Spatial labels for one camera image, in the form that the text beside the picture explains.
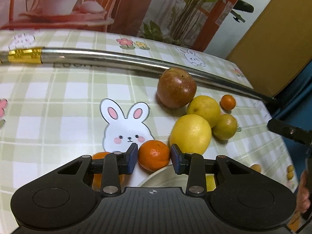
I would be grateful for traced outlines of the right hand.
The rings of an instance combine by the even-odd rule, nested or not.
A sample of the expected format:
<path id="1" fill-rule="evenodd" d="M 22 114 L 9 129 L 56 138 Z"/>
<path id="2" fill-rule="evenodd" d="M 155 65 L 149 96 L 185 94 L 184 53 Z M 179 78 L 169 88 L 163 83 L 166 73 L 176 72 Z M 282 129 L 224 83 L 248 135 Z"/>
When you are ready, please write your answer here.
<path id="1" fill-rule="evenodd" d="M 300 213 L 305 213 L 311 205 L 309 200 L 309 190 L 306 187 L 307 183 L 307 170 L 304 170 L 300 177 L 300 182 L 298 185 L 298 191 L 296 196 L 296 210 Z"/>

